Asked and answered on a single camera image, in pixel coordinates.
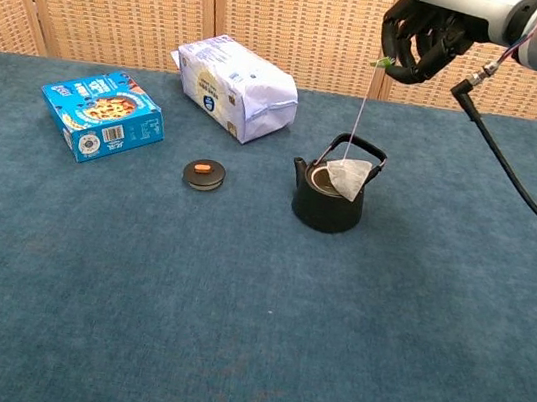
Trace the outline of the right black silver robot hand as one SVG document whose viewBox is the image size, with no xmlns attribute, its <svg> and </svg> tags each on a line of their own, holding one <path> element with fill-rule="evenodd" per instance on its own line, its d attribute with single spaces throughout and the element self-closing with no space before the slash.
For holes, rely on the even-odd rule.
<svg viewBox="0 0 537 402">
<path fill-rule="evenodd" d="M 536 9 L 537 0 L 397 0 L 382 20 L 385 73 L 425 83 L 476 43 L 517 42 Z"/>
</svg>

